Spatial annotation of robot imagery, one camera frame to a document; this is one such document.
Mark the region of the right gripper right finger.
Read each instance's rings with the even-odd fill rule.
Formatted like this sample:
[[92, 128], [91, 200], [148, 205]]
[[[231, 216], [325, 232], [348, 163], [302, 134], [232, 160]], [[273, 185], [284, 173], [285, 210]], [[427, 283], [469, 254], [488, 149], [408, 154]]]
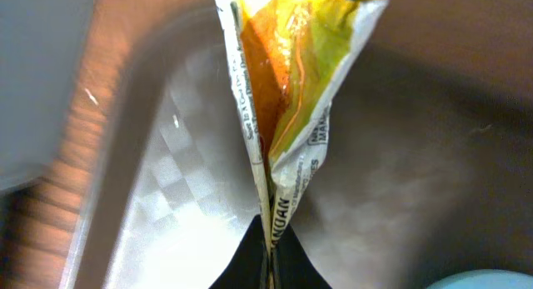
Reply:
[[312, 265], [296, 233], [287, 228], [272, 254], [275, 289], [331, 289]]

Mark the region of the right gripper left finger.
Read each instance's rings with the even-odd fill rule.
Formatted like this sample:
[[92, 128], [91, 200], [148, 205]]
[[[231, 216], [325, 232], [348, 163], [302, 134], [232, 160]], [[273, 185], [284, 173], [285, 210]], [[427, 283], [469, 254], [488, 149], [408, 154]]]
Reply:
[[266, 289], [267, 249], [262, 220], [253, 217], [244, 237], [222, 274], [210, 289]]

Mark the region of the yellow green snack wrapper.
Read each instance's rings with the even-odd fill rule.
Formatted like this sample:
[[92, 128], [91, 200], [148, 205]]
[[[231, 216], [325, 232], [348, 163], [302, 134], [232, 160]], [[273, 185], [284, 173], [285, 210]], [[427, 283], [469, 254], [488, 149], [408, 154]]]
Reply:
[[266, 243], [325, 160], [333, 97], [388, 0], [215, 0]]

